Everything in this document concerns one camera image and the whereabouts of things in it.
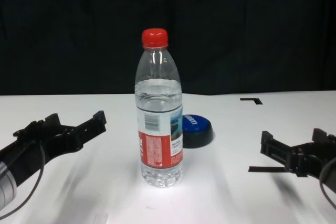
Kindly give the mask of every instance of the black cable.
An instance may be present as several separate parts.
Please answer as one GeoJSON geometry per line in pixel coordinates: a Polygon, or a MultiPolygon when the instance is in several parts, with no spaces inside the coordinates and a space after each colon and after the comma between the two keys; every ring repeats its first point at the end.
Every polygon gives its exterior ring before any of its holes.
{"type": "Polygon", "coordinates": [[[323,193],[323,195],[325,196],[325,198],[327,199],[327,201],[331,204],[331,206],[336,210],[336,204],[331,200],[331,198],[328,196],[327,192],[324,189],[323,186],[323,181],[325,176],[327,175],[327,173],[329,172],[330,168],[332,165],[334,165],[336,163],[336,157],[333,158],[331,161],[329,161],[322,169],[321,173],[320,173],[320,177],[319,177],[319,183],[320,183],[320,188],[321,191],[323,193]]]}
{"type": "Polygon", "coordinates": [[[3,215],[3,216],[0,216],[0,220],[3,220],[3,219],[5,219],[5,218],[7,218],[8,216],[14,214],[14,213],[17,212],[18,210],[20,210],[21,207],[23,207],[23,206],[30,200],[30,198],[32,197],[33,193],[35,192],[35,190],[36,190],[38,184],[40,183],[40,180],[41,180],[41,178],[42,178],[42,174],[43,174],[43,170],[44,170],[44,166],[45,166],[45,164],[46,164],[46,155],[45,155],[45,153],[44,153],[44,150],[43,150],[42,145],[40,145],[39,148],[40,148],[40,153],[41,153],[41,169],[40,169],[40,173],[39,173],[39,175],[38,175],[38,178],[37,178],[37,180],[36,180],[36,182],[35,182],[35,185],[34,185],[32,191],[31,191],[30,194],[27,196],[27,198],[26,198],[26,199],[25,199],[25,200],[24,200],[24,201],[23,201],[17,208],[15,208],[14,210],[10,211],[9,213],[7,213],[7,214],[5,214],[5,215],[3,215]]]}

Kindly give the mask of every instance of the bottle neck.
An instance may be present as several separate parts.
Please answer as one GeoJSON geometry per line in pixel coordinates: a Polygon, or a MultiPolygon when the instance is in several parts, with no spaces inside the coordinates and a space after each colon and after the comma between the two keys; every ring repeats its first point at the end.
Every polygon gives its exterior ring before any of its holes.
{"type": "Polygon", "coordinates": [[[167,50],[167,47],[144,47],[144,50],[148,52],[157,52],[167,50]]]}

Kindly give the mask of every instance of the red bottle cap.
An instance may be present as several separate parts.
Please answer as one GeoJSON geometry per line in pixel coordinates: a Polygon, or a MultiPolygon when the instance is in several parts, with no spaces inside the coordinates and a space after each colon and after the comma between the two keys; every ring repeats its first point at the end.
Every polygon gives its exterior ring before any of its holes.
{"type": "Polygon", "coordinates": [[[150,28],[142,32],[143,47],[166,47],[168,46],[168,34],[163,28],[150,28]]]}

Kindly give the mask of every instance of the red label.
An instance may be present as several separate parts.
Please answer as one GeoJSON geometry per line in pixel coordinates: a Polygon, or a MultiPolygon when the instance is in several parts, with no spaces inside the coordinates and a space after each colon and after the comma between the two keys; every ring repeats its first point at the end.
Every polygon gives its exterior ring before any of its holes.
{"type": "Polygon", "coordinates": [[[141,161],[154,168],[170,168],[182,161],[182,151],[171,156],[171,136],[152,136],[139,131],[141,161]]]}

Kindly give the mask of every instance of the bottle base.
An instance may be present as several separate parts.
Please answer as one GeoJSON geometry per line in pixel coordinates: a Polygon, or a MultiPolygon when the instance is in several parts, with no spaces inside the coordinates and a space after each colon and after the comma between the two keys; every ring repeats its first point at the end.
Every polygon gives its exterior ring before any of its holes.
{"type": "Polygon", "coordinates": [[[141,163],[141,173],[147,184],[155,187],[167,187],[174,185],[182,174],[182,162],[167,169],[155,169],[141,163]]]}

